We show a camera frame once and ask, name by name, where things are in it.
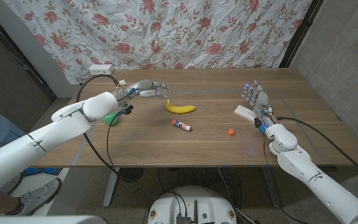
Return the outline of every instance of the yellow banana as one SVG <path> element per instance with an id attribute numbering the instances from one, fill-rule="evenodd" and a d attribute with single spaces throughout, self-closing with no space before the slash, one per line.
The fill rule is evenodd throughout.
<path id="1" fill-rule="evenodd" d="M 170 100 L 167 100 L 167 109 L 172 113 L 189 113 L 196 109 L 195 106 L 175 106 L 171 104 Z"/>

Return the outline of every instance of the floral curtain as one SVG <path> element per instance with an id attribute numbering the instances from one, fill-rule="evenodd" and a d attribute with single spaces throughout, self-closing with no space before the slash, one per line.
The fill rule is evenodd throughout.
<path id="1" fill-rule="evenodd" d="M 115 69 L 277 67 L 311 0 L 4 0 L 70 83 Z"/>

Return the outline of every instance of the sneaker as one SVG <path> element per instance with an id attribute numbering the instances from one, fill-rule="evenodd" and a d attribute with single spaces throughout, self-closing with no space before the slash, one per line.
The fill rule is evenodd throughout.
<path id="1" fill-rule="evenodd" d="M 0 191 L 4 192 L 7 195 L 10 195 L 22 182 L 23 176 L 23 173 L 20 173 L 19 175 L 15 176 L 12 180 L 3 185 L 3 187 L 0 188 Z"/>
<path id="2" fill-rule="evenodd" d="M 61 185 L 62 181 L 59 178 L 55 178 L 43 187 L 21 195 L 19 198 L 24 207 L 17 215 L 32 215 L 37 208 L 51 202 L 55 198 Z"/>

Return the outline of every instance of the orange ball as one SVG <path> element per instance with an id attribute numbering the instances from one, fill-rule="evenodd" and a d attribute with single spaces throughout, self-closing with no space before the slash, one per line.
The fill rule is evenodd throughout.
<path id="1" fill-rule="evenodd" d="M 227 135 L 228 135 L 228 136 L 233 136 L 233 135 L 234 135 L 234 130 L 233 130 L 233 129 L 229 129 L 229 130 L 227 131 Z"/>

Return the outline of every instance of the power strip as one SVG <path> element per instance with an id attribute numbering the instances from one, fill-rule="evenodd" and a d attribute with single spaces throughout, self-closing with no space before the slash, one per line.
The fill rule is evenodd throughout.
<path id="1" fill-rule="evenodd" d="M 114 71 L 114 67 L 112 65 L 92 65 L 89 68 L 89 72 L 92 75 L 111 75 Z"/>
<path id="2" fill-rule="evenodd" d="M 234 111 L 234 113 L 240 117 L 243 117 L 243 118 L 251 121 L 252 123 L 254 123 L 255 122 L 254 119 L 257 118 L 257 116 L 255 115 L 255 113 L 252 110 L 245 108 L 241 105 L 239 105 L 237 107 L 237 109 Z"/>

